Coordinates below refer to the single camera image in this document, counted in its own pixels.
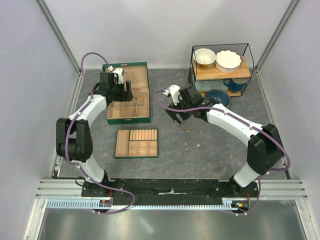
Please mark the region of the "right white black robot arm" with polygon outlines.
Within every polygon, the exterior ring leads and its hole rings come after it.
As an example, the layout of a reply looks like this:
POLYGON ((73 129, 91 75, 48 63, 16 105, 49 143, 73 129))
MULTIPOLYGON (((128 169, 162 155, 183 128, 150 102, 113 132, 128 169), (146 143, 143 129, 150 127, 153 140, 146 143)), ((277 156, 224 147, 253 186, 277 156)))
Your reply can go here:
POLYGON ((165 111, 178 125, 194 116, 224 129, 245 144, 246 163, 231 177, 229 184, 233 196, 242 196, 252 181, 269 172, 285 156, 279 131, 273 124, 249 121, 213 97, 202 97, 192 84, 184 88, 172 84, 163 94, 172 99, 165 111))

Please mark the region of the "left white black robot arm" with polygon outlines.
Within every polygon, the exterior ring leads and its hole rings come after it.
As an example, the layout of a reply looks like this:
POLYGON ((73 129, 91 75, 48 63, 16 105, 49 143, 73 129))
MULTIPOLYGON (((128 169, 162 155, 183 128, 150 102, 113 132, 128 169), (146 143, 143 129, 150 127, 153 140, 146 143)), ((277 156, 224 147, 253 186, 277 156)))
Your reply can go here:
POLYGON ((56 153, 76 166, 99 197, 110 191, 109 177, 93 156, 90 126, 97 116, 113 102, 133 100, 131 82, 124 80, 124 70, 115 68, 102 72, 84 104, 67 118, 56 121, 56 153))

